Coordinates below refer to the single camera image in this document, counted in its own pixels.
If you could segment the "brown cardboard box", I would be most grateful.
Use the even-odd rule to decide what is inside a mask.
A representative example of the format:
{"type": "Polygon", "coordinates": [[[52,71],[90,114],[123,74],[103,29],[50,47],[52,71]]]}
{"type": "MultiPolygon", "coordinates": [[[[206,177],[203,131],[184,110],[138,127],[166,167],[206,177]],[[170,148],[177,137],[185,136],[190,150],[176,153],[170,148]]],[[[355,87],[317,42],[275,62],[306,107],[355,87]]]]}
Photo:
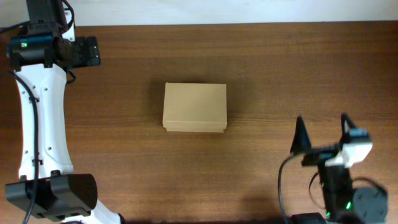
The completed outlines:
{"type": "Polygon", "coordinates": [[[228,125],[226,85],[167,82],[162,124],[168,132],[224,132],[228,125]]]}

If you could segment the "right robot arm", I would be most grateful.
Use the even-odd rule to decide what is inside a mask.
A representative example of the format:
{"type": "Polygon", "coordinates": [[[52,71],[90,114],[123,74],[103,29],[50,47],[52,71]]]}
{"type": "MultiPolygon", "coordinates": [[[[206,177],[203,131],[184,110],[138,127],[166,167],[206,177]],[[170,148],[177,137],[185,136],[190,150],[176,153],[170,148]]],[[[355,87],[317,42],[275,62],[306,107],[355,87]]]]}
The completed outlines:
{"type": "Polygon", "coordinates": [[[347,114],[341,115],[340,140],[327,147],[312,147],[304,121],[297,117],[291,153],[303,155],[302,166],[316,166],[326,217],[319,213],[292,215],[292,223],[384,223],[388,193],[379,183],[353,179],[349,170],[367,157],[373,142],[366,129],[356,127],[347,114]]]}

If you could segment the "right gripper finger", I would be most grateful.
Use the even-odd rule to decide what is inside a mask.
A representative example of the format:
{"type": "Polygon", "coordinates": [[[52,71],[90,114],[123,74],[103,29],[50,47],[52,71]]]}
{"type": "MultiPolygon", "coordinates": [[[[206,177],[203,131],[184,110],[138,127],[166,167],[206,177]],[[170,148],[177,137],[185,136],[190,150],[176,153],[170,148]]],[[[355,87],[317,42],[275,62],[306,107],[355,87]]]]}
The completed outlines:
{"type": "Polygon", "coordinates": [[[346,113],[341,114],[341,131],[342,135],[340,143],[348,142],[351,138],[351,130],[355,130],[356,125],[346,113]]]}
{"type": "Polygon", "coordinates": [[[295,134],[290,148],[292,154],[307,153],[312,148],[310,138],[301,116],[296,119],[295,134]]]}

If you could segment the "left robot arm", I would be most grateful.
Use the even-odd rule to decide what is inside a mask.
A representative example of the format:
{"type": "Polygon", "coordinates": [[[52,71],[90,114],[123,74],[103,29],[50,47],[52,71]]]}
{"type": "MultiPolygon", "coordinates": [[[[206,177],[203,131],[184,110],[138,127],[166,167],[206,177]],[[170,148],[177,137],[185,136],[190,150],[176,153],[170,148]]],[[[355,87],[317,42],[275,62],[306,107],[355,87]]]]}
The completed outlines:
{"type": "Polygon", "coordinates": [[[95,37],[75,36],[75,13],[62,0],[27,1],[29,20],[10,39],[7,57],[21,100],[19,180],[5,186],[8,202],[31,217],[60,223],[123,224],[98,198],[95,178],[74,171],[67,148],[64,93],[74,69],[101,64],[95,37]]]}

